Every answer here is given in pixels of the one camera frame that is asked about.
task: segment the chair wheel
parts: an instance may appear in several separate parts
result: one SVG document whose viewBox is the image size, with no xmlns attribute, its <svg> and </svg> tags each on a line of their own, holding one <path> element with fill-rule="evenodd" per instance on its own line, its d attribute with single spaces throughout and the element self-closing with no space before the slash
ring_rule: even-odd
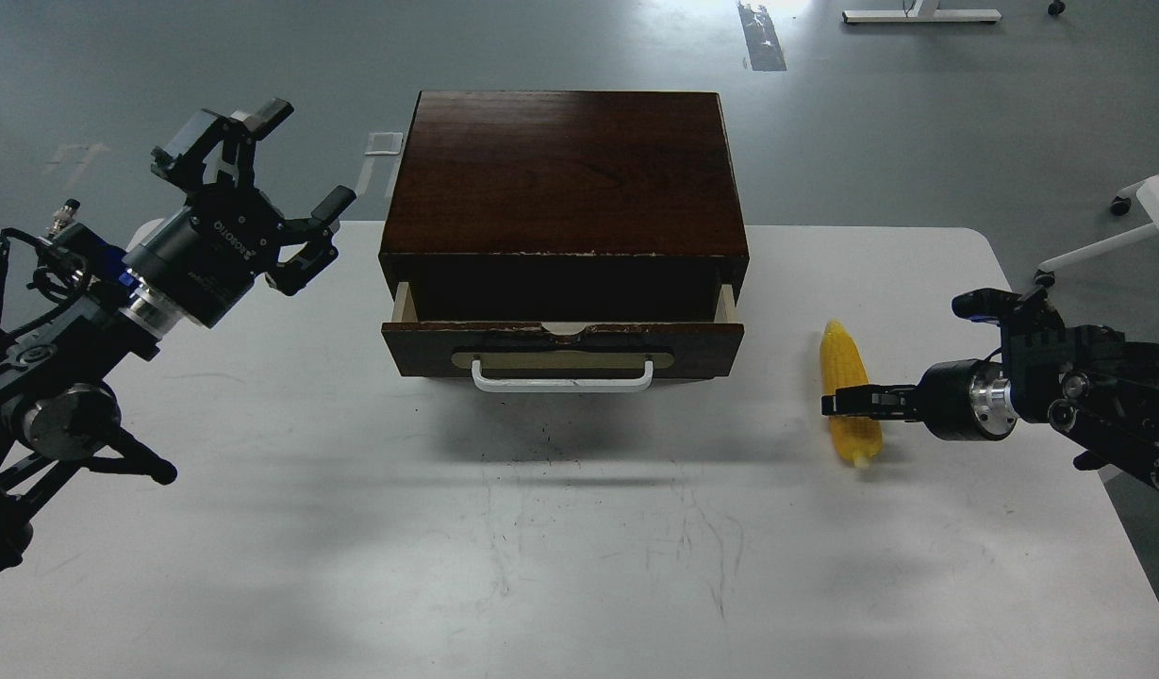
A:
<svg viewBox="0 0 1159 679">
<path fill-rule="evenodd" d="M 1111 214 L 1117 216 L 1117 218 L 1118 216 L 1125 216 L 1131 210 L 1131 198 L 1121 198 L 1118 196 L 1111 198 L 1111 206 L 1108 210 L 1111 211 Z"/>
</svg>

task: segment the open drawer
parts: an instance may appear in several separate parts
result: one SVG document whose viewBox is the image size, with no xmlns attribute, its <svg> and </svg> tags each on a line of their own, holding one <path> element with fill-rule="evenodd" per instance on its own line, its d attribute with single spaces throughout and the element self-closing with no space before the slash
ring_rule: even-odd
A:
<svg viewBox="0 0 1159 679">
<path fill-rule="evenodd" d="M 486 390 L 630 392 L 651 378 L 719 378 L 730 373 L 743 335 L 730 284 L 716 289 L 705 317 L 683 321 L 445 321 L 423 317 L 416 300 L 414 286 L 399 283 L 382 323 L 399 372 L 471 375 Z"/>
</svg>

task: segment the dark wooden top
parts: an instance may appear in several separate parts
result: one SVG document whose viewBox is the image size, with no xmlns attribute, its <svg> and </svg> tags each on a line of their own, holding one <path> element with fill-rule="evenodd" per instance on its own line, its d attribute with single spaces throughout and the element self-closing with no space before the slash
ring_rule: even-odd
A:
<svg viewBox="0 0 1159 679">
<path fill-rule="evenodd" d="M 382 253 L 746 260 L 717 95 L 423 92 Z"/>
</svg>

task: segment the drawer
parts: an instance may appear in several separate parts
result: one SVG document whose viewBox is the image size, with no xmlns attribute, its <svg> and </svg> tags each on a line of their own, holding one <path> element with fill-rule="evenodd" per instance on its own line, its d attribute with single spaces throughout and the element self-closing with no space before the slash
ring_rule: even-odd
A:
<svg viewBox="0 0 1159 679">
<path fill-rule="evenodd" d="M 508 305 L 497 306 L 506 309 Z M 734 289 L 722 284 L 705 317 L 684 321 L 513 321 L 422 317 L 411 284 L 398 284 L 382 337 L 399 373 L 466 378 L 481 362 L 488 378 L 720 378 L 742 343 Z"/>
</svg>

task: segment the drawer front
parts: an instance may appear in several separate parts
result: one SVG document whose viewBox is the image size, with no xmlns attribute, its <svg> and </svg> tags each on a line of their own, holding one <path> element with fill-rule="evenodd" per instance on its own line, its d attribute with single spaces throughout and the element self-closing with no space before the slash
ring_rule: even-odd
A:
<svg viewBox="0 0 1159 679">
<path fill-rule="evenodd" d="M 472 356 L 491 378 L 632 378 L 644 357 L 656 378 L 722 378 L 742 336 L 741 322 L 593 323 L 575 334 L 532 322 L 382 323 L 399 373 L 416 378 L 469 378 Z"/>
</svg>

